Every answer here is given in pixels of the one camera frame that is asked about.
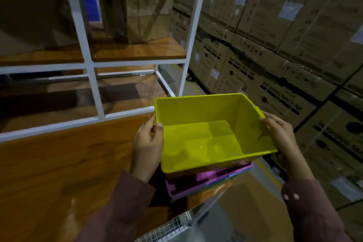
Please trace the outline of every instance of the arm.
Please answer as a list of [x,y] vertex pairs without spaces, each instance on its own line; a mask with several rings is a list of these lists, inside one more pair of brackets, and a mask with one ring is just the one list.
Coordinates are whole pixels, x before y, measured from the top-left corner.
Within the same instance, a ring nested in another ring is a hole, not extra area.
[[294,227],[295,242],[351,242],[342,220],[300,152],[293,127],[272,114],[264,115],[266,118],[261,121],[270,129],[289,177],[281,194]]
[[154,120],[153,115],[135,136],[130,173],[121,172],[109,203],[88,219],[76,242],[134,241],[137,224],[155,192],[147,183],[159,165],[163,148],[163,126],[153,126]]

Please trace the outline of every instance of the long-sleeve shirt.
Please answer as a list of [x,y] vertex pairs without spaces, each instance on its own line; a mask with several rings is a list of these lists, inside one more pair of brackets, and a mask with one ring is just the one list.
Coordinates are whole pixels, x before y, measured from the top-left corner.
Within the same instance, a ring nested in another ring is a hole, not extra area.
[[[110,202],[87,221],[76,242],[131,242],[155,189],[122,171]],[[289,181],[281,190],[295,242],[351,242],[316,180]]]

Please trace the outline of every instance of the hand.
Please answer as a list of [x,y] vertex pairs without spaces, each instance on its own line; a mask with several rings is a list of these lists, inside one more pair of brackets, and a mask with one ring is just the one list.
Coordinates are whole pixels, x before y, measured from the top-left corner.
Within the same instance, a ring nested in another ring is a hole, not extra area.
[[159,166],[164,144],[164,127],[161,123],[154,126],[154,121],[155,114],[140,126],[133,142],[130,173],[145,183]]
[[313,173],[296,143],[292,125],[273,114],[265,111],[262,113],[266,118],[260,118],[260,121],[265,123],[271,131],[272,138],[281,151],[279,160],[285,167],[289,179],[314,179]]

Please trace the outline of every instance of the white metal shelf rack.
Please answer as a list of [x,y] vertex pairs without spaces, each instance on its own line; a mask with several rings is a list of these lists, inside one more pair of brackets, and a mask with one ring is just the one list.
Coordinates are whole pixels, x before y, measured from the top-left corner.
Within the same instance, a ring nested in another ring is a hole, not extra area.
[[159,64],[183,64],[182,78],[179,86],[178,96],[183,94],[185,79],[187,76],[187,70],[189,66],[189,60],[193,48],[194,37],[197,29],[198,19],[200,16],[200,11],[202,8],[203,0],[195,0],[194,7],[191,16],[191,25],[188,31],[187,43],[185,46],[186,58],[185,59],[169,59],[169,60],[135,60],[135,61],[114,61],[114,62],[93,62],[90,52],[90,47],[88,45],[86,29],[84,26],[84,21],[81,13],[81,6],[79,0],[69,0],[70,9],[72,17],[74,20],[79,45],[81,48],[84,63],[63,63],[63,64],[47,64],[47,65],[20,65],[20,66],[6,66],[0,67],[0,74],[15,74],[15,73],[30,73],[30,72],[46,72],[46,71],[62,71],[62,70],[74,70],[74,69],[85,69],[86,77],[88,77],[93,99],[97,109],[98,116],[88,117],[84,119],[78,119],[74,121],[66,121],[57,124],[44,125],[24,130],[11,131],[0,134],[0,142],[9,141],[14,139],[19,139],[23,137],[33,136],[42,133],[53,132],[57,130],[64,130],[68,128],[73,128],[81,125],[93,124],[97,122],[113,120],[118,118],[123,118],[127,116],[134,116],[138,114],[148,113],[154,111],[154,106],[143,107],[138,109],[132,109],[128,111],[116,112],[111,114],[104,113],[101,97],[97,85],[97,76],[95,74],[95,68],[101,67],[119,67],[119,66],[138,66],[138,65],[156,65],[155,70],[142,70],[142,71],[130,71],[123,73],[115,73],[117,75],[135,75],[135,74],[156,74],[161,85],[168,91],[170,97],[175,97],[175,94],[170,89],[165,79],[161,76],[158,71]]

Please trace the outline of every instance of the yellow floor line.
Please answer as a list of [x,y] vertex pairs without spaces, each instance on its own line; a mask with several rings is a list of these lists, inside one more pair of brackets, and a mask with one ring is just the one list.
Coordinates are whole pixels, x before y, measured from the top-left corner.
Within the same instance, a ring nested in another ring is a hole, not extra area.
[[265,168],[264,165],[262,165],[262,163],[258,160],[256,160],[256,163],[258,163],[258,165],[262,168],[262,170],[267,174],[268,177],[270,177],[270,179],[274,182],[274,184],[281,189],[282,186],[281,184],[271,175],[271,173]]
[[[178,71],[179,72],[181,72],[181,70],[180,70],[180,68],[179,68],[179,66],[178,65],[176,65],[176,64],[173,64],[177,69],[178,69]],[[199,91],[199,89],[195,86],[195,84],[193,83],[193,82],[190,82],[189,81],[189,83],[194,87],[194,89],[199,93],[199,95],[203,95],[200,91]]]
[[[174,64],[174,66],[178,69],[179,72],[181,72],[180,68],[178,65]],[[190,84],[192,84],[192,86],[194,87],[194,89],[202,95],[202,93],[199,91],[199,89],[195,86],[195,84],[193,82],[189,82]],[[258,163],[258,165],[262,168],[262,170],[267,174],[267,176],[274,182],[274,184],[281,189],[282,186],[281,184],[271,175],[271,173],[265,168],[264,165],[262,165],[262,163],[258,160],[256,160],[256,162]]]

